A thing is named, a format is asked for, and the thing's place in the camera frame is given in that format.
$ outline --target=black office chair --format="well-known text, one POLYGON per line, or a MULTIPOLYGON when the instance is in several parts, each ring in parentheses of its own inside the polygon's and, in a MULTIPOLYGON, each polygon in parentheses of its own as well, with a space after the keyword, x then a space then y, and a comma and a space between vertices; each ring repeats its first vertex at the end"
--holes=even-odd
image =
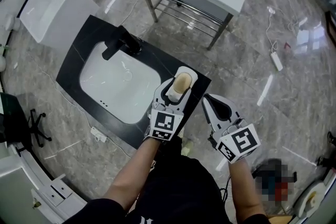
POLYGON ((26 120, 25 113, 22 107, 13 95, 7 93, 0 93, 2 113, 0 113, 0 143, 6 141, 8 144, 14 142, 21 142, 22 148, 17 148, 17 153, 21 156, 21 152, 24 150, 32 151, 31 134, 34 134, 39 147, 43 147, 43 144, 39 140, 39 136, 48 141, 52 141, 51 137, 46 137, 38 128, 38 124, 42 117, 45 117, 45 113, 41 113, 35 121, 33 112, 30 111, 30 117, 26 120), (29 127, 29 120, 32 120, 31 127, 29 127))

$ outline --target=wall outlet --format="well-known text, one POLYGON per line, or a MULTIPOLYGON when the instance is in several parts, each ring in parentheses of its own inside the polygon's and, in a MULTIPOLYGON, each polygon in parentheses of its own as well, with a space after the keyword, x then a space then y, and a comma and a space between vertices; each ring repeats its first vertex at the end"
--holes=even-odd
POLYGON ((96 127, 91 128, 91 134, 93 134, 98 141, 101 141, 103 143, 106 142, 107 137, 104 135, 101 131, 99 131, 96 127))

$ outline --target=black chair base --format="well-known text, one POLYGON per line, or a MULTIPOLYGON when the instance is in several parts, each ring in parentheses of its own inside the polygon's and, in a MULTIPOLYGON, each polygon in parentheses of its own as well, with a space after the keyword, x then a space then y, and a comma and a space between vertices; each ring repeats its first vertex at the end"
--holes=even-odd
MULTIPOLYGON (((38 124, 41 120, 42 117, 45 117, 46 116, 46 113, 41 113, 37 120, 35 121, 34 119, 34 115, 33 115, 33 112, 36 112, 35 109, 31 109, 30 111, 30 117, 28 119, 28 123, 29 123, 29 120, 31 119, 32 121, 32 125, 31 127, 29 128, 29 131, 30 131, 30 134, 34 134, 35 138, 36 138, 36 141, 37 141, 37 144, 39 147, 43 147, 43 143, 40 142, 39 140, 39 136, 41 136, 42 138, 48 140, 48 141, 52 141, 51 137, 47 137, 44 135, 44 133, 42 133, 39 128, 38 128, 38 124)), ((17 151, 17 154, 21 157, 21 152, 24 151, 24 150, 28 150, 27 148, 25 147, 22 147, 22 148, 17 148, 16 147, 16 151, 17 151)))

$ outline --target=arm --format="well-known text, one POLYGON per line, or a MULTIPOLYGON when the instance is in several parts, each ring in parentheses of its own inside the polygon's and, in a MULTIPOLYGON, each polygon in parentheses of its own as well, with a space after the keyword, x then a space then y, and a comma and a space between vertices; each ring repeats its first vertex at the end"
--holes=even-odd
POLYGON ((256 214, 265 215, 246 161, 241 159, 234 164, 229 164, 229 170, 238 223, 242 223, 248 217, 256 214))
POLYGON ((128 211, 146 182, 160 144, 156 139, 147 138, 118 173, 104 198, 116 201, 128 211))

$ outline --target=person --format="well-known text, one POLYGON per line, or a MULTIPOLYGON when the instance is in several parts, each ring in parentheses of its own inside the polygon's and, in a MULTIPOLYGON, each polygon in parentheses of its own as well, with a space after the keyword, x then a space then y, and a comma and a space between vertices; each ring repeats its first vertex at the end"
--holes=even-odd
MULTIPOLYGON (((165 145, 150 172, 160 144, 145 139, 106 194, 65 223, 230 223, 215 180, 198 160, 181 155, 180 137, 165 145)), ((269 223, 246 161, 229 164, 229 171, 237 222, 269 223)))

